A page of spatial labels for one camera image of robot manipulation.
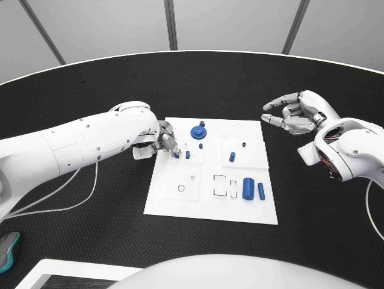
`robotic hand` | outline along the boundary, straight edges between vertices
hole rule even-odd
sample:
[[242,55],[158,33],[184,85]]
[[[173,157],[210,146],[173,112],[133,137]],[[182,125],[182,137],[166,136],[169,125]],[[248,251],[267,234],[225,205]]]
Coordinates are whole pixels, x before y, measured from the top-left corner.
[[264,105],[267,111],[287,104],[282,118],[261,119],[291,134],[316,131],[314,141],[297,149],[304,163],[323,162],[331,178],[370,179],[384,189],[384,129],[363,120],[339,118],[326,100],[311,91],[293,93]]
[[170,123],[144,102],[0,140],[0,222],[24,194],[43,182],[133,148],[134,159],[161,149],[182,153]]

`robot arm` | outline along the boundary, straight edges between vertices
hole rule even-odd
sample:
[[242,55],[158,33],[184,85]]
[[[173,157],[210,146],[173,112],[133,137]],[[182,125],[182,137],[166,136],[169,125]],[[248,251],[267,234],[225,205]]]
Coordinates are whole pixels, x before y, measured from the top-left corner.
[[331,178],[346,181],[357,176],[384,189],[384,129],[359,119],[340,119],[326,100],[308,90],[281,96],[264,107],[280,104],[282,117],[264,114],[261,119],[291,134],[316,131],[313,142],[297,149],[304,163],[323,162]]
[[130,147],[135,160],[158,149],[180,154],[170,124],[156,119],[143,102],[125,102],[107,113],[0,140],[0,222],[37,185]]

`white board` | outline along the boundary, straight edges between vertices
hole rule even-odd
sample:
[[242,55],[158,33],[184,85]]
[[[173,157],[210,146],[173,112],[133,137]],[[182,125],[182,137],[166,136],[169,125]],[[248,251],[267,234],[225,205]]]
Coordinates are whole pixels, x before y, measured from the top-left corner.
[[[277,225],[259,122],[174,117],[166,121],[173,126],[182,155],[174,158],[158,151],[144,214]],[[200,121],[207,133],[196,140],[190,129]],[[244,178],[254,179],[252,200],[242,198]],[[264,200],[258,197],[259,182]]]

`gray mouse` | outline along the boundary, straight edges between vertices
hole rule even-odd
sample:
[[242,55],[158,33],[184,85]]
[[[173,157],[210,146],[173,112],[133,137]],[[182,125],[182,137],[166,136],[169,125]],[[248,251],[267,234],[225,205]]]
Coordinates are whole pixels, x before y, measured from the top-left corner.
[[11,232],[0,238],[0,273],[7,271],[16,261],[20,232]]

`small blue part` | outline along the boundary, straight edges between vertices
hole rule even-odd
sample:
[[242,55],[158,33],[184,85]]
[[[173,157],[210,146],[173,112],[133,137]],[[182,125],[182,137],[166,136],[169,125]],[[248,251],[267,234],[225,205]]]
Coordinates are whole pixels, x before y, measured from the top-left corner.
[[262,183],[261,182],[257,184],[257,187],[258,187],[259,200],[265,200],[264,188],[262,188]]
[[205,138],[206,136],[206,129],[202,126],[195,126],[190,130],[190,136],[192,138],[195,138],[196,140],[200,140]]
[[232,153],[229,154],[229,162],[231,162],[231,163],[233,162],[233,159],[235,159],[235,153],[232,152]]
[[7,261],[6,261],[6,264],[3,265],[3,267],[0,268],[0,274],[7,271],[11,267],[11,263],[14,262],[14,257],[11,256],[11,250],[16,246],[16,242],[19,241],[19,238],[20,238],[20,232],[16,232],[16,238],[14,238],[14,241],[11,242],[11,245],[10,247],[7,248]]
[[251,178],[242,180],[242,198],[245,200],[254,199],[254,180]]

